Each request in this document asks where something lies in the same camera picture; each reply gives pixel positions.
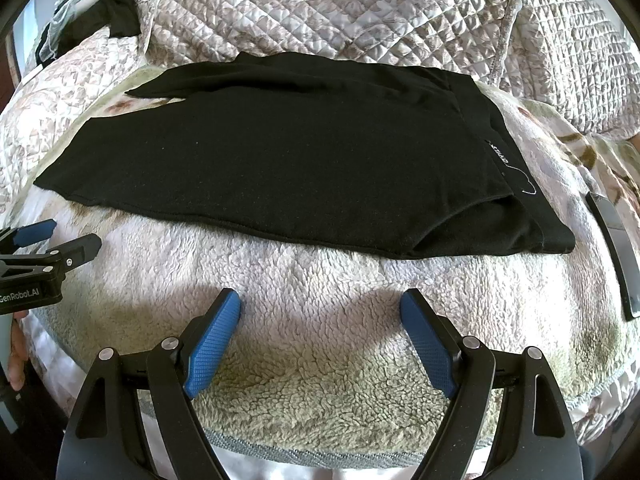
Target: black shorts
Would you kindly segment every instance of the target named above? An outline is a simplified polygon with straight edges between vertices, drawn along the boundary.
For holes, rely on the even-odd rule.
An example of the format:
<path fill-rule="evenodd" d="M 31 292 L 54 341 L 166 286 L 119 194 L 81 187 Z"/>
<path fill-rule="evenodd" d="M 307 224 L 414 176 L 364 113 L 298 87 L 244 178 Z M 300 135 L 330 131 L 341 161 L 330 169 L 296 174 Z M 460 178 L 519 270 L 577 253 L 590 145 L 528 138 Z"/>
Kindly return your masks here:
<path fill-rule="evenodd" d="M 389 258 L 574 248 L 468 76 L 240 54 L 129 94 L 185 100 L 88 120 L 36 184 L 85 205 Z"/>

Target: metal screw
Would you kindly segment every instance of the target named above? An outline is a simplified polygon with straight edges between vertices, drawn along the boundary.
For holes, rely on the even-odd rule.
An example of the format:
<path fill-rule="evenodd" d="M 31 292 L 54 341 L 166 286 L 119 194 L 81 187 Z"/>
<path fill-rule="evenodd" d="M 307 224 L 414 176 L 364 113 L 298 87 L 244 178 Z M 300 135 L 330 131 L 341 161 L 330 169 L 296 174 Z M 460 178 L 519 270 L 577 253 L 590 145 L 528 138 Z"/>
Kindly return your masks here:
<path fill-rule="evenodd" d="M 178 346 L 178 338 L 177 337 L 168 337 L 164 341 L 162 341 L 162 348 L 165 350 L 173 350 Z"/>
<path fill-rule="evenodd" d="M 527 350 L 527 354 L 529 354 L 529 357 L 532 359 L 542 359 L 542 352 L 540 351 L 540 348 L 536 348 L 535 346 L 530 347 Z"/>
<path fill-rule="evenodd" d="M 108 361 L 113 357 L 113 348 L 103 348 L 98 354 L 100 361 Z"/>
<path fill-rule="evenodd" d="M 472 335 L 468 335 L 464 337 L 462 339 L 462 344 L 467 348 L 471 348 L 472 350 L 475 350 L 476 348 L 480 348 L 480 342 L 478 341 L 478 338 L 473 337 Z"/>

